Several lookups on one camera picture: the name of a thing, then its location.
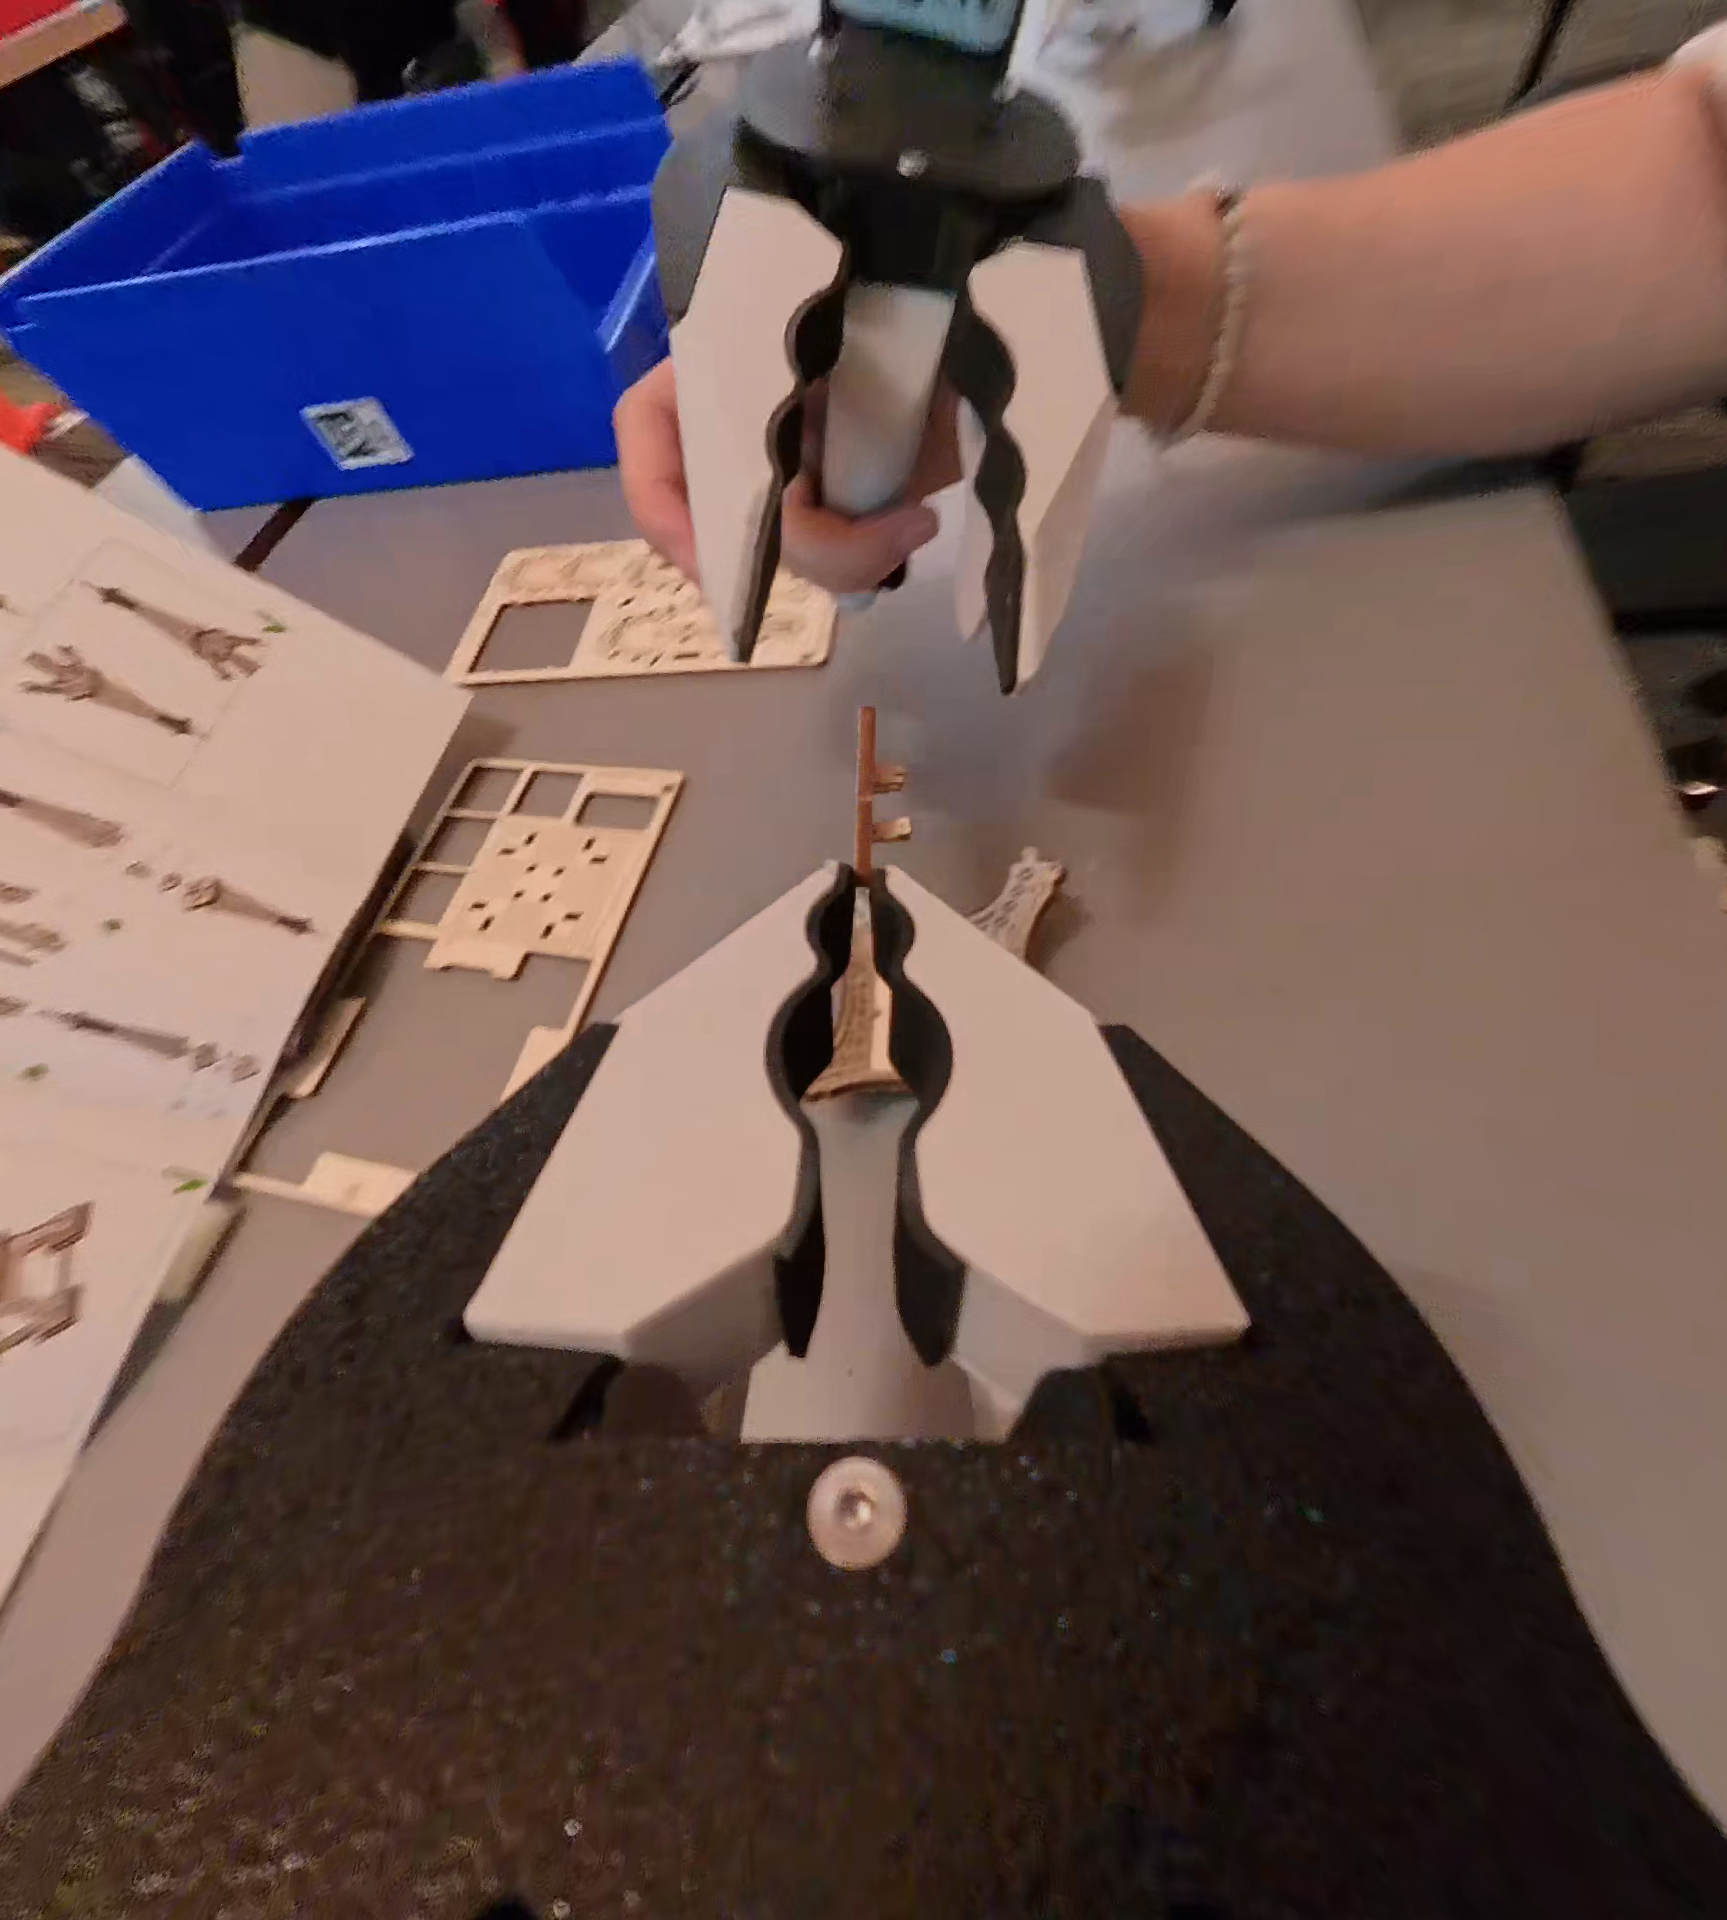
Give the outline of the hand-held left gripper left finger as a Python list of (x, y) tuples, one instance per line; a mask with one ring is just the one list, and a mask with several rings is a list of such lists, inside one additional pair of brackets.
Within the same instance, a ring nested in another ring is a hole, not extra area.
[(613, 1022), (463, 1313), (477, 1342), (805, 1357), (827, 1236), (801, 1097), (829, 1062), (855, 891), (827, 863)]

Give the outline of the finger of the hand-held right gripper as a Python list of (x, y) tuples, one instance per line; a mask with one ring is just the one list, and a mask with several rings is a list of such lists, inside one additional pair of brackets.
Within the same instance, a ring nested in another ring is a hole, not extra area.
[(841, 243), (799, 205), (731, 186), (671, 327), (695, 580), (731, 661), (751, 661), (801, 468), (809, 388), (841, 343)]
[(947, 338), (963, 531), (953, 606), (1021, 690), (1063, 621), (1115, 426), (1115, 387), (1083, 252), (1019, 240), (979, 262)]

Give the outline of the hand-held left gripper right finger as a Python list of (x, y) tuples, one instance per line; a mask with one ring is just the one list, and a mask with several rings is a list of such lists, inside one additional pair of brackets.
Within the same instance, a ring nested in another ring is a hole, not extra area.
[(1249, 1327), (1091, 1015), (911, 877), (871, 882), (899, 1321), (927, 1366), (1087, 1371)]

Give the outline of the wooden tower spire piece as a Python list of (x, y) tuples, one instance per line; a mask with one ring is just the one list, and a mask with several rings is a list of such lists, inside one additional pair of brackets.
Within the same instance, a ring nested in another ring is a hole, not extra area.
[(871, 880), (875, 853), (911, 837), (913, 825), (907, 817), (893, 820), (877, 817), (877, 803), (901, 795), (905, 780), (903, 767), (877, 757), (875, 708), (861, 706), (855, 752), (851, 949), (841, 989), (833, 996), (831, 1058), (811, 1082), (807, 1103), (903, 1091), (889, 1056), (891, 990), (875, 969)]

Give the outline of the person's right forearm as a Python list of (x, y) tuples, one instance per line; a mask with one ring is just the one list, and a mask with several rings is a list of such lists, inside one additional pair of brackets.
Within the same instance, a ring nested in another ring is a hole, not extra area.
[(1727, 150), (1685, 68), (1121, 220), (1143, 266), (1121, 406), (1155, 436), (1489, 459), (1727, 395)]

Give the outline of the person's right hand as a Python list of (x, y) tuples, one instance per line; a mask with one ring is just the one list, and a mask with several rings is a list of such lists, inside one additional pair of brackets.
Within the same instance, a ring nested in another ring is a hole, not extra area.
[[(785, 568), (833, 597), (879, 590), (939, 531), (933, 506), (963, 478), (955, 409), (941, 395), (923, 433), (915, 467), (899, 498), (873, 517), (849, 518), (821, 494), (827, 387), (805, 396), (801, 468), (779, 511), (779, 558)], [(663, 563), (697, 580), (695, 540), (683, 478), (675, 374), (669, 363), (637, 380), (613, 412), (619, 485), (635, 532)]]

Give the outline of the wooden sheet with ornate cutouts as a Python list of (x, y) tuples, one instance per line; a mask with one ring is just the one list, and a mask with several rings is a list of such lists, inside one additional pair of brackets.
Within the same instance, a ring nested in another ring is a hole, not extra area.
[[(509, 612), (585, 612), (567, 662), (491, 668), (491, 630)], [(705, 602), (681, 570), (641, 540), (521, 547), (495, 566), (443, 676), (483, 690), (597, 681), (817, 668), (837, 630), (833, 597), (779, 572), (749, 659), (727, 650)]]

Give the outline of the wooden sheet with grid part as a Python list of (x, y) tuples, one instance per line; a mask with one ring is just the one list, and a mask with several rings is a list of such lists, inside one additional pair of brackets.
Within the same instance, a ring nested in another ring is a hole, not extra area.
[(661, 767), (467, 762), (229, 1186), (365, 1223), (393, 1204), (579, 1037), (683, 787)]

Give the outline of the ornate flat wooden piece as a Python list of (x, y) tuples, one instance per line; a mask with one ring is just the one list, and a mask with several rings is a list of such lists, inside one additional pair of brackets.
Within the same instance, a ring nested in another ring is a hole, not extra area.
[(993, 901), (975, 909), (971, 926), (1021, 965), (1031, 963), (1035, 937), (1057, 902), (1067, 879), (1063, 863), (1027, 846), (1011, 863)]

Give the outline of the blue storage bin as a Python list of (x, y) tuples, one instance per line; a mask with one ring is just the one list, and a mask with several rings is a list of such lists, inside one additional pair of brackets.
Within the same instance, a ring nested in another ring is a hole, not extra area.
[(631, 58), (195, 142), (0, 279), (0, 338), (197, 512), (615, 460), (667, 349)]

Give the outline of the open instruction booklet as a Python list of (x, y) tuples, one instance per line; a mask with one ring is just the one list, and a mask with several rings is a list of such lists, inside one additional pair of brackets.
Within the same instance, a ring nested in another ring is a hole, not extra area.
[(0, 1613), (463, 708), (0, 446)]

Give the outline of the black office chair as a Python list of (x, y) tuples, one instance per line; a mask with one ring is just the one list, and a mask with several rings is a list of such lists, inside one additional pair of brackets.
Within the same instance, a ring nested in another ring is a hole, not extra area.
[(1727, 793), (1727, 396), (1545, 460), (1679, 804)]

